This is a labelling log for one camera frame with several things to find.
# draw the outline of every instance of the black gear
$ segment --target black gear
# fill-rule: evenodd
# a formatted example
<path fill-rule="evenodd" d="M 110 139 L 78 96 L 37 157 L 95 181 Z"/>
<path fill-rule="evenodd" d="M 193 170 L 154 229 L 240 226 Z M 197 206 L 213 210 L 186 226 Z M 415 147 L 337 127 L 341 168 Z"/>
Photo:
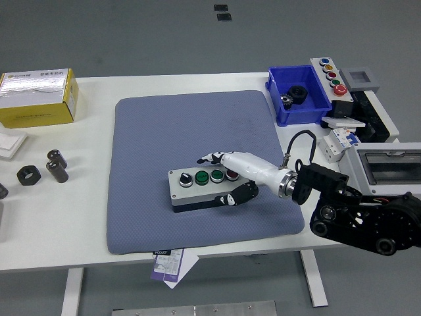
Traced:
<path fill-rule="evenodd" d="M 289 110 L 294 102 L 293 98 L 289 94 L 281 94 L 282 104 L 284 104 L 284 109 Z"/>

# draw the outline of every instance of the metal plate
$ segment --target metal plate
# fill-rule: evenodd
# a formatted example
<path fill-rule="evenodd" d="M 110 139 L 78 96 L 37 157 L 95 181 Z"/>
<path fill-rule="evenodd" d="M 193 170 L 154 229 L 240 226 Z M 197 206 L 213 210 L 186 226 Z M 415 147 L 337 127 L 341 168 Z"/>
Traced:
<path fill-rule="evenodd" d="M 276 316 L 275 301 L 113 311 L 111 316 Z"/>

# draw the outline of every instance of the yellow box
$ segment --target yellow box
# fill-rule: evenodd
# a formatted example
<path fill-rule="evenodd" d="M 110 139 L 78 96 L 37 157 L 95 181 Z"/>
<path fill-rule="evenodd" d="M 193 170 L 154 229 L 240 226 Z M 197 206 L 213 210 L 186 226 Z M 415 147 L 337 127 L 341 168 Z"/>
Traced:
<path fill-rule="evenodd" d="M 6 128 L 71 123 L 78 92 L 71 68 L 8 72 L 0 79 L 0 122 Z"/>

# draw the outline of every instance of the blue plastic bin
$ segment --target blue plastic bin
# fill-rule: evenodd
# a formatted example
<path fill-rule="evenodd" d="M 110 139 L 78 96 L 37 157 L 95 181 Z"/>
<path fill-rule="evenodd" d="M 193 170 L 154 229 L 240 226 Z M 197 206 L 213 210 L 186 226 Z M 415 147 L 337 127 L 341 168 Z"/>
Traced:
<path fill-rule="evenodd" d="M 303 104 L 293 104 L 291 109 L 285 110 L 280 95 L 287 93 L 291 86 L 303 86 L 309 94 Z M 320 124 L 322 117 L 332 110 L 322 84 L 310 65 L 270 67 L 266 88 L 270 92 L 279 126 Z"/>

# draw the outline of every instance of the hex nut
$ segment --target hex nut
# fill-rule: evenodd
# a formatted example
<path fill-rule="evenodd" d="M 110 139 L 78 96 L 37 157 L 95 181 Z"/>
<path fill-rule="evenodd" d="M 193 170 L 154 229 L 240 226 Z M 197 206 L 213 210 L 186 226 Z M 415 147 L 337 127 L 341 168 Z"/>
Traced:
<path fill-rule="evenodd" d="M 303 86 L 292 86 L 288 94 L 292 97 L 293 104 L 303 104 L 309 93 Z"/>
<path fill-rule="evenodd" d="M 18 177 L 19 182 L 23 186 L 33 186 L 41 178 L 41 174 L 39 173 L 39 170 L 35 166 L 22 167 L 18 171 L 16 176 Z"/>
<path fill-rule="evenodd" d="M 4 199 L 9 194 L 9 191 L 0 183 L 0 199 Z"/>

